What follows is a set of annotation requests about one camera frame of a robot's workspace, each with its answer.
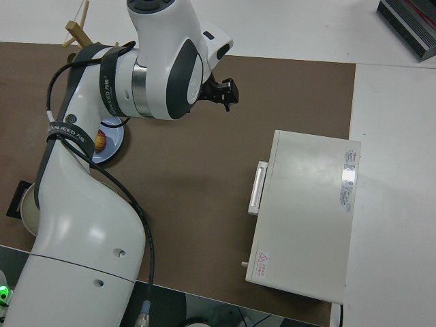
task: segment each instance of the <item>orange fruit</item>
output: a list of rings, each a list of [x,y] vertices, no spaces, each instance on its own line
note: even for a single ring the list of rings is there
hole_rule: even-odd
[[[97,138],[95,139],[95,152],[100,152],[106,147],[106,135],[99,129],[97,133]]]

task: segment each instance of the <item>wooden stick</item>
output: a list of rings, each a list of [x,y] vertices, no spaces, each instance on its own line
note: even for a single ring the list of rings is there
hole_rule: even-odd
[[[89,7],[89,0],[86,0],[84,2],[84,7],[83,7],[83,13],[82,13],[82,19],[80,20],[80,27],[83,28],[84,26],[84,20],[87,19],[87,14],[88,14],[88,7]]]
[[[73,43],[74,41],[76,41],[75,37],[72,37],[71,39],[69,39],[68,41],[66,41],[64,44],[62,44],[63,48],[68,47],[71,43]]]
[[[69,33],[71,35],[73,35],[73,37],[76,38],[77,42],[82,46],[88,46],[90,44],[92,44],[91,39],[88,37],[88,35],[82,30],[82,27],[79,26],[79,24],[77,22],[74,22],[73,20],[70,20],[67,25],[65,26],[65,28],[67,29],[67,31],[69,31]]]

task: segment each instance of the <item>black bracket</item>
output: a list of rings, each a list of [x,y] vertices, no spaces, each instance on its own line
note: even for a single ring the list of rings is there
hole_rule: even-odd
[[[223,80],[222,83],[217,83],[213,75],[202,85],[199,100],[208,100],[216,104],[223,104],[225,111],[230,111],[231,104],[239,102],[239,90],[236,83],[231,78]]]
[[[25,181],[20,181],[18,183],[18,186],[16,187],[14,193],[14,197],[12,198],[9,208],[7,209],[6,215],[8,217],[21,219],[21,212],[20,212],[21,200],[26,190],[30,188],[31,185],[32,185],[31,183]]]

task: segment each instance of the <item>screw hole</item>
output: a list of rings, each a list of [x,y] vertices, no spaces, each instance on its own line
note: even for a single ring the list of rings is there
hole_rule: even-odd
[[[124,258],[127,255],[126,252],[122,249],[114,249],[114,254],[118,258]]]
[[[93,284],[95,287],[103,287],[104,282],[101,279],[96,279],[94,280]]]

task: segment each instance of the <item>green light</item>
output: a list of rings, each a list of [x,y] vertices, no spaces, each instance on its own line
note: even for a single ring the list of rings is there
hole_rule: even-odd
[[[8,295],[9,289],[7,288],[7,286],[0,286],[0,298],[7,298]]]

